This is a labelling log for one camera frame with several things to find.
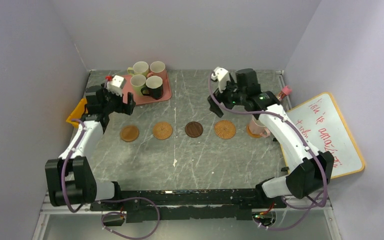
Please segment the light wooden coaster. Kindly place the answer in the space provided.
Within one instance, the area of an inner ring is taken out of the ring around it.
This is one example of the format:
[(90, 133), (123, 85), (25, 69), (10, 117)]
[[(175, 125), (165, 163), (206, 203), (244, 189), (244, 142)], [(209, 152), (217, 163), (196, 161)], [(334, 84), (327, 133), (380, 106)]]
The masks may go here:
[(120, 138), (124, 142), (133, 142), (135, 141), (139, 135), (140, 131), (136, 125), (126, 125), (120, 131)]

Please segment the woven coaster tan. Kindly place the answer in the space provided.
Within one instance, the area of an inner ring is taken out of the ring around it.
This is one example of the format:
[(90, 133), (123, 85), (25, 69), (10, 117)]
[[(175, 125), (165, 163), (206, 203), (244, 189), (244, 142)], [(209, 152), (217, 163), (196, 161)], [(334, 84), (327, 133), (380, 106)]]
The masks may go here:
[(166, 140), (172, 133), (173, 128), (171, 124), (166, 121), (157, 122), (152, 129), (153, 136), (158, 140)]

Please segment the woven coaster light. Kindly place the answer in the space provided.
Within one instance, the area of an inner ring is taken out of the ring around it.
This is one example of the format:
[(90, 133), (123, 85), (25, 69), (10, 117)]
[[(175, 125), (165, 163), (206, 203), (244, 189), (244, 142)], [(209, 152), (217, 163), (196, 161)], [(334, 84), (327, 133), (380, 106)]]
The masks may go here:
[(214, 132), (219, 138), (228, 140), (235, 136), (236, 127), (229, 120), (220, 120), (214, 125)]

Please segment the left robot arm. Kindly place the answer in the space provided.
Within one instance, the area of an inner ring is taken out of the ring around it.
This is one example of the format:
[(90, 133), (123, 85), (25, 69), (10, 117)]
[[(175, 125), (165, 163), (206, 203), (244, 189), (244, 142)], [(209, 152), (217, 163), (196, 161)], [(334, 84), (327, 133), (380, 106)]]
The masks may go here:
[(110, 89), (101, 84), (86, 89), (85, 101), (72, 117), (78, 124), (74, 139), (58, 158), (45, 164), (49, 200), (52, 206), (67, 206), (70, 211), (74, 210), (73, 205), (97, 201), (117, 210), (123, 203), (119, 183), (96, 180), (88, 159), (107, 129), (110, 114), (133, 113), (134, 95), (124, 94), (121, 87)]

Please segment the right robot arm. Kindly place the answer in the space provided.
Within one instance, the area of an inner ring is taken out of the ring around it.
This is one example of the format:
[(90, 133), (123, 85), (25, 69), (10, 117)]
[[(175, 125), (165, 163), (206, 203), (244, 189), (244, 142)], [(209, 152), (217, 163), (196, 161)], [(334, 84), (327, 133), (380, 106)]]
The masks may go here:
[(258, 206), (266, 208), (274, 198), (281, 196), (302, 199), (319, 189), (323, 190), (323, 198), (327, 198), (333, 154), (320, 151), (307, 140), (288, 117), (277, 96), (271, 91), (262, 91), (255, 70), (241, 69), (232, 77), (228, 70), (216, 67), (208, 82), (218, 84), (216, 90), (209, 91), (207, 100), (211, 112), (222, 117), (224, 110), (232, 112), (234, 106), (243, 106), (242, 114), (252, 115), (268, 128), (291, 161), (287, 175), (267, 179), (257, 186), (259, 191), (254, 199)]

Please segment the black mug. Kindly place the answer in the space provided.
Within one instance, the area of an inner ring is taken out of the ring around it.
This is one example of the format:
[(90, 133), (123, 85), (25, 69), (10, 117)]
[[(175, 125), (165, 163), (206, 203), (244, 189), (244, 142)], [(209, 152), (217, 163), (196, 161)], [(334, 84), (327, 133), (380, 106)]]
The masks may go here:
[(150, 76), (146, 80), (145, 87), (142, 88), (141, 93), (143, 96), (151, 97), (159, 100), (163, 97), (163, 79), (159, 76)]

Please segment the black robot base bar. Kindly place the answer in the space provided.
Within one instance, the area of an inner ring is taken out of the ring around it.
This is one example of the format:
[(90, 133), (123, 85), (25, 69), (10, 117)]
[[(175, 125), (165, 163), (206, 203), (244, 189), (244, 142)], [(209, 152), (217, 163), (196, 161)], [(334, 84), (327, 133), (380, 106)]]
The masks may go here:
[(93, 212), (123, 212), (127, 223), (234, 218), (250, 221), (257, 213), (284, 209), (278, 196), (255, 188), (121, 190), (111, 200), (92, 203)]

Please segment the pink mug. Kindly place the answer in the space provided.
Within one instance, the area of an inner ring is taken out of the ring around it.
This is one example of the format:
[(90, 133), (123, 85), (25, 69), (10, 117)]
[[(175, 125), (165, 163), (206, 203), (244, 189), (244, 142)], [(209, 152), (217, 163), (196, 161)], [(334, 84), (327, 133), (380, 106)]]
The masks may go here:
[(154, 61), (149, 66), (148, 77), (158, 76), (162, 79), (167, 78), (167, 69), (166, 65), (162, 61)]
[(270, 130), (263, 125), (259, 120), (257, 120), (253, 115), (248, 123), (250, 131), (253, 134), (260, 134), (261, 137), (267, 138), (271, 135)]

